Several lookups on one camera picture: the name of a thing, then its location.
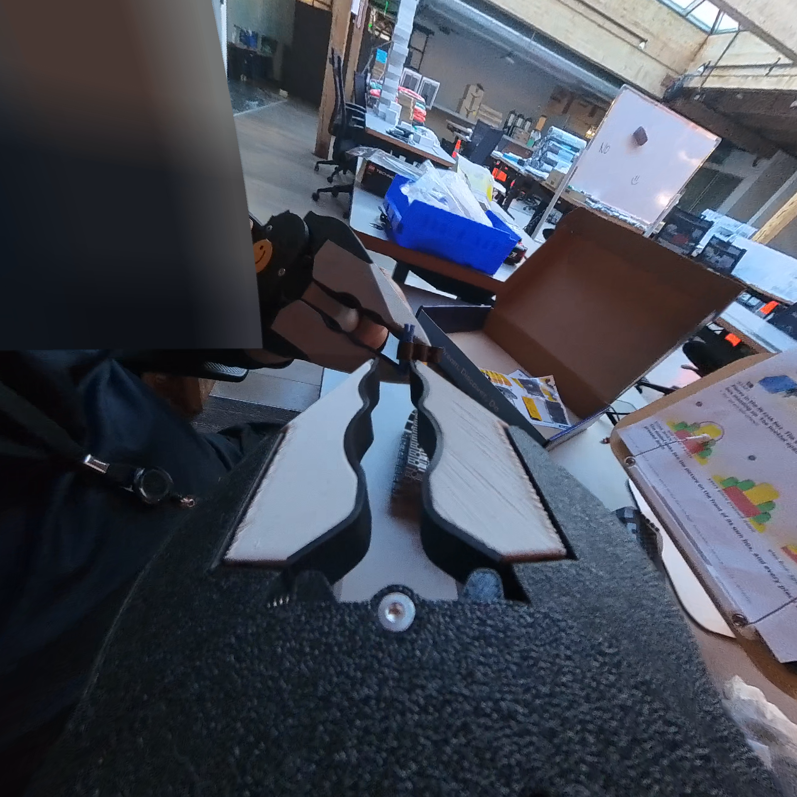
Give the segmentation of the white plastic bag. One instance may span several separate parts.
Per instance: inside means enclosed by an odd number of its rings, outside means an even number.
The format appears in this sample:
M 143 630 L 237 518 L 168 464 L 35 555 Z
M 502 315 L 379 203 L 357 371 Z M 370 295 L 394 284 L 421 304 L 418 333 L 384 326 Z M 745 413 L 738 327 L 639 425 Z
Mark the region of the white plastic bag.
M 400 189 L 408 203 L 420 201 L 472 222 L 493 227 L 491 217 L 487 214 L 493 199 L 493 176 L 490 170 L 463 157 L 457 159 L 453 168 L 438 168 L 426 160 L 418 169 L 417 178 Z

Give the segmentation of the person's dark blue jacket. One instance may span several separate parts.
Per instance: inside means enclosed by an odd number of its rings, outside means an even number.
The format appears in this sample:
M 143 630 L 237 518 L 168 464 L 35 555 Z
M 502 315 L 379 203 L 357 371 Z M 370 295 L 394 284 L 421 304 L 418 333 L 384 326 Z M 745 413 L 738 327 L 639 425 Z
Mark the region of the person's dark blue jacket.
M 79 459 L 164 469 L 200 502 L 273 423 L 197 430 L 101 350 L 2 351 L 2 768 L 26 768 L 79 700 L 140 571 L 183 518 Z

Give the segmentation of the black office chair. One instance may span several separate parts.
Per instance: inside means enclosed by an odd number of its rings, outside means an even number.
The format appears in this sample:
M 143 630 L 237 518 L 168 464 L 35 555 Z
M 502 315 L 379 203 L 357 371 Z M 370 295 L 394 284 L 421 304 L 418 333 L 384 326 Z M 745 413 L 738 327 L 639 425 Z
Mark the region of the black office chair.
M 344 75 L 343 62 L 341 56 L 334 49 L 329 57 L 329 65 L 332 67 L 332 77 L 335 89 L 335 105 L 332 120 L 328 126 L 328 132 L 332 136 L 332 157 L 320 160 L 315 164 L 318 171 L 322 165 L 334 165 L 335 170 L 328 178 L 328 186 L 322 186 L 311 195 L 314 203 L 318 203 L 321 194 L 331 194 L 334 198 L 340 194 L 352 195 L 354 184 L 336 184 L 337 174 L 351 172 L 355 174 L 358 156 L 350 155 L 349 152 L 364 144 L 366 140 L 366 109 L 364 106 L 354 103 L 347 103 L 344 96 Z

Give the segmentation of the open cardboard box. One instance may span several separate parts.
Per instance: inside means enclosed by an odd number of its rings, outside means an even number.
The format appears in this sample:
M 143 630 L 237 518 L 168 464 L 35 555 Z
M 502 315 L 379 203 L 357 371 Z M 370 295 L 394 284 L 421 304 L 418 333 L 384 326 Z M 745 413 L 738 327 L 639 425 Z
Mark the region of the open cardboard box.
M 568 214 L 496 294 L 484 333 L 588 418 L 612 404 L 743 290 L 589 210 Z

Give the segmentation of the crumpled white tissue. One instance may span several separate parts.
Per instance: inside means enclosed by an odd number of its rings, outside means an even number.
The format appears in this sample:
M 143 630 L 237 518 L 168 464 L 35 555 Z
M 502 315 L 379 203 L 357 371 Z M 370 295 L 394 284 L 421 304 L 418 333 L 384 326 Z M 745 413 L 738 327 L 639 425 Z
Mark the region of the crumpled white tissue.
M 795 792 L 796 725 L 763 692 L 734 676 L 722 688 L 724 706 L 765 767 Z

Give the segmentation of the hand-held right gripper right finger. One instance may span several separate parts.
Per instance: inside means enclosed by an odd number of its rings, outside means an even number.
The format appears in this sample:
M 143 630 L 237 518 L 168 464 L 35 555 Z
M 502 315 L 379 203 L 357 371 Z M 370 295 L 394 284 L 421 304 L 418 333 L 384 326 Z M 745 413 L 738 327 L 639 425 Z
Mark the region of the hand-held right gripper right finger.
M 489 569 L 515 586 L 521 565 L 567 561 L 567 541 L 508 425 L 426 364 L 411 366 L 424 553 L 464 584 Z

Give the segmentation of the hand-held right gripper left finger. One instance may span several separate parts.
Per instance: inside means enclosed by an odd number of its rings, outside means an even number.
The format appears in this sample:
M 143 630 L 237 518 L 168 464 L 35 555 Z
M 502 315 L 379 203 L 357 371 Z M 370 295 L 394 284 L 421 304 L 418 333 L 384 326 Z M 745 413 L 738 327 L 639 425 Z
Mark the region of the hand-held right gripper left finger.
M 367 362 L 284 428 L 231 533 L 225 565 L 341 581 L 364 558 L 372 514 L 362 460 L 374 440 L 377 364 Z

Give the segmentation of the instruction sheet board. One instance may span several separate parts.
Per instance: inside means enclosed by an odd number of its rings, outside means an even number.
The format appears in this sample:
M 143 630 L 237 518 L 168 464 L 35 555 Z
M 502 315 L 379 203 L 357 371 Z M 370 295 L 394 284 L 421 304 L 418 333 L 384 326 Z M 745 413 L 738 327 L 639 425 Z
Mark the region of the instruction sheet board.
M 796 659 L 796 353 L 760 354 L 617 424 L 611 447 L 737 633 Z

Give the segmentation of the white whiteboard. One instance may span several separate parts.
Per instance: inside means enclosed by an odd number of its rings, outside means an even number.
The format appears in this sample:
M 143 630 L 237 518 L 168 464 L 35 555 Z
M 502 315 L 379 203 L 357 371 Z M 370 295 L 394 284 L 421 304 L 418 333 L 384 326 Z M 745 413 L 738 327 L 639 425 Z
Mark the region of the white whiteboard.
M 649 231 L 720 143 L 720 136 L 624 85 L 567 187 Z

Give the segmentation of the person's left hand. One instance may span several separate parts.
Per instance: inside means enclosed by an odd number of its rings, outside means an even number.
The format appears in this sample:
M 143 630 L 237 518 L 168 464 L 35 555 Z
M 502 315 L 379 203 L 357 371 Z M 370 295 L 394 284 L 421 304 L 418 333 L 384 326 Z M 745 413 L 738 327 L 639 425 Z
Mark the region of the person's left hand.
M 371 350 L 381 352 L 390 337 L 390 332 L 365 315 L 359 315 L 351 332 L 352 338 Z

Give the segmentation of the grey desk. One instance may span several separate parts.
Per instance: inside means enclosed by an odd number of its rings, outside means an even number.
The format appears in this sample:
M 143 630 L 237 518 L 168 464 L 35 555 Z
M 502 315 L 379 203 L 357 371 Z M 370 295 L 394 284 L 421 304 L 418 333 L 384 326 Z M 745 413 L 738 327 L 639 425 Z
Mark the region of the grey desk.
M 513 566 L 578 563 L 575 535 L 543 493 L 522 445 L 543 444 L 508 423 L 439 372 L 435 348 L 398 285 L 373 264 L 342 222 L 284 213 L 267 225 L 250 219 L 265 332 L 276 343 L 252 355 L 295 357 L 353 373 L 326 399 L 287 425 L 222 547 L 222 562 L 287 576 L 319 571 L 344 583 L 344 598 L 372 597 L 391 577 L 379 608 L 389 631 L 417 616 L 409 596 L 452 602 L 471 576 L 497 597 L 518 594 Z M 410 384 L 418 442 L 428 458 L 419 487 L 418 540 L 388 555 L 372 543 L 362 458 L 373 443 L 379 384 Z

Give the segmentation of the wooden table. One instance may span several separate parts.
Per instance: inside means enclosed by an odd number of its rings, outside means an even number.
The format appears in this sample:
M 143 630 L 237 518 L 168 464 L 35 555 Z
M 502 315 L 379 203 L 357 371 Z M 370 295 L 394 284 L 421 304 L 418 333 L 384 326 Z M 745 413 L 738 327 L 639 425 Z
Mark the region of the wooden table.
M 392 259 L 394 261 L 392 278 L 403 287 L 406 286 L 408 276 L 413 275 L 429 290 L 452 296 L 466 304 L 492 305 L 496 291 L 518 269 L 523 269 L 530 254 L 537 248 L 537 244 L 532 244 L 528 236 L 523 236 L 521 241 L 527 245 L 527 252 L 520 262 L 503 263 L 496 273 L 490 276 L 433 254 L 399 245 L 389 235 L 382 210 L 383 199 L 365 190 L 361 182 L 356 182 L 348 223 L 364 248 L 371 253 Z

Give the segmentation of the yellow grey toy bulldozer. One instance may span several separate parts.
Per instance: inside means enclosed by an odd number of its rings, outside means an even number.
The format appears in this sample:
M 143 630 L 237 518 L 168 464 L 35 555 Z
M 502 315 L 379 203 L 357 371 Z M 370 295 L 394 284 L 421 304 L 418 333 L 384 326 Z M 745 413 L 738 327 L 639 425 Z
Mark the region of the yellow grey toy bulldozer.
M 420 344 L 415 340 L 414 323 L 405 323 L 399 335 L 397 362 L 404 373 L 410 372 L 410 364 L 421 354 L 441 354 L 442 350 Z M 391 487 L 391 502 L 394 506 L 408 506 L 420 493 L 429 457 L 418 437 L 418 410 L 413 408 L 404 425 L 399 441 L 397 462 Z

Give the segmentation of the blue plastic bin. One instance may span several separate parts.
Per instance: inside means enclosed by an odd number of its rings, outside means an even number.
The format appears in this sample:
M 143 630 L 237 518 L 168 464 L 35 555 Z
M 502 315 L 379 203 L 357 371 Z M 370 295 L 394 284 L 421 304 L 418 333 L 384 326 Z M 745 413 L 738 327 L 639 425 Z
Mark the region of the blue plastic bin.
M 403 192 L 410 184 L 397 175 L 384 196 L 386 232 L 397 244 L 493 276 L 521 241 L 491 210 L 486 212 L 491 225 L 485 225 L 435 205 L 411 203 Z

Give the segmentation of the printed booklet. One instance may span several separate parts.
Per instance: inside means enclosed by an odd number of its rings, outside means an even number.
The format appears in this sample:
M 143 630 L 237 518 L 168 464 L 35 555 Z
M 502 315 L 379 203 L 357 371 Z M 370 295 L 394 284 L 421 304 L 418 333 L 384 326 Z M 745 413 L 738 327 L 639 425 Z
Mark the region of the printed booklet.
M 521 368 L 511 373 L 486 368 L 482 368 L 481 372 L 533 425 L 557 432 L 572 425 L 574 417 L 565 407 L 552 375 L 534 376 Z

